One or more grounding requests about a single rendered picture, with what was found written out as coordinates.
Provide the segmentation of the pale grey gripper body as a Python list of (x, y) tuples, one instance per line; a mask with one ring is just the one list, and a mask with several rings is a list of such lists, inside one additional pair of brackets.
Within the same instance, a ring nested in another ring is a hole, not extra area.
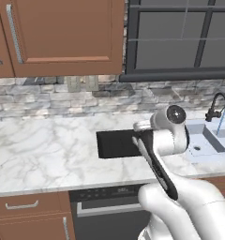
[(149, 120), (143, 120), (133, 124), (133, 129), (135, 131), (144, 131), (151, 128), (152, 126)]

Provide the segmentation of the pale grey sink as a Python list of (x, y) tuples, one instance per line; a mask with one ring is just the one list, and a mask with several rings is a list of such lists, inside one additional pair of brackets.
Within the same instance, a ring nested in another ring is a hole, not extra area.
[(189, 146), (186, 151), (187, 159), (191, 163), (223, 162), (225, 161), (225, 120), (212, 122), (203, 120), (187, 120)]

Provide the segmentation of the black tap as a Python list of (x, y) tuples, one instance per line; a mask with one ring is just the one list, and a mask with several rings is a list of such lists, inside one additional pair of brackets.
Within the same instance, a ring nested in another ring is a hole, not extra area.
[[(215, 105), (216, 105), (216, 101), (217, 101), (218, 97), (223, 97), (223, 99), (224, 99), (224, 106), (220, 112), (215, 110)], [(213, 98), (211, 107), (208, 109), (208, 112), (205, 114), (205, 121), (211, 122), (214, 117), (220, 118), (222, 115), (222, 112), (224, 110), (225, 110), (225, 94), (222, 92), (218, 92), (215, 94), (215, 96)]]

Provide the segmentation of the blue water stream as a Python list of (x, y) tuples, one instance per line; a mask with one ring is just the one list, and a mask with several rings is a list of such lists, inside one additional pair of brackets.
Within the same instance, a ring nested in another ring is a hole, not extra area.
[(222, 125), (222, 122), (224, 120), (224, 117), (225, 117), (225, 108), (223, 109), (223, 113), (222, 113), (222, 116), (220, 117), (220, 121), (219, 121), (219, 124), (217, 126), (217, 132), (216, 132), (216, 135), (218, 136), (219, 132), (220, 132), (220, 128), (221, 128), (221, 125)]

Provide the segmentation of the dark framed window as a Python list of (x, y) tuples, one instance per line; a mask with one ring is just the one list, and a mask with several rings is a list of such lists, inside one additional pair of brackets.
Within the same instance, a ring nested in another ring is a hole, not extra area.
[(225, 79), (225, 0), (128, 0), (122, 83)]

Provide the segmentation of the black dishwasher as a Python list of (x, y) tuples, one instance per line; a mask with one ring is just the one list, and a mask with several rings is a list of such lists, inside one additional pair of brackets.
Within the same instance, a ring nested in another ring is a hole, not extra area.
[(69, 192), (76, 240), (137, 240), (149, 222), (147, 211), (135, 211), (93, 217), (77, 217), (77, 203), (84, 209), (139, 203), (143, 184), (96, 187)]

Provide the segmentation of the brown drawer front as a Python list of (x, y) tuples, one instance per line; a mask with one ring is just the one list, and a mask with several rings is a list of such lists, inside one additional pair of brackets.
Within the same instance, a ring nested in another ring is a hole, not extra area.
[[(34, 203), (36, 200), (39, 200), (39, 204), (35, 208), (7, 210), (5, 207), (5, 203), (20, 205)], [(70, 201), (66, 191), (0, 197), (0, 218), (30, 217), (69, 211)]]

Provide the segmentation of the brown base cupboard door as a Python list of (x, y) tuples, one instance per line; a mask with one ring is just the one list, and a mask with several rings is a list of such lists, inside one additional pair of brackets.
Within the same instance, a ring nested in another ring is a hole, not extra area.
[(2, 219), (0, 240), (66, 240), (63, 217), (70, 240), (76, 240), (70, 213)]

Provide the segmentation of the grey wall socket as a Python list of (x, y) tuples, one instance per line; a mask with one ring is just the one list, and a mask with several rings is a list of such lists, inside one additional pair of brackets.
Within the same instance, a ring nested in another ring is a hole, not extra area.
[(98, 75), (90, 75), (85, 77), (85, 87), (88, 92), (98, 90)]
[(69, 92), (80, 92), (81, 81), (79, 76), (67, 76), (67, 89)]

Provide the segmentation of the wide brown wall cupboard door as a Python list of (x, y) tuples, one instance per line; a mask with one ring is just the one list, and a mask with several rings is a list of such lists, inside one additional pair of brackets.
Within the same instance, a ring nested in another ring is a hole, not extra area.
[[(8, 23), (12, 15), (23, 64)], [(0, 0), (13, 77), (122, 72), (124, 0)]]

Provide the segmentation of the narrow brown wall cupboard door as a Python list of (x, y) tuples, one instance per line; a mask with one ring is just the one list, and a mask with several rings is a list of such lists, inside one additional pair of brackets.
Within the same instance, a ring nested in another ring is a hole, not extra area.
[(10, 78), (14, 76), (13, 67), (10, 61), (8, 45), (6, 42), (3, 25), (0, 18), (0, 60), (3, 63), (0, 65), (0, 78)]

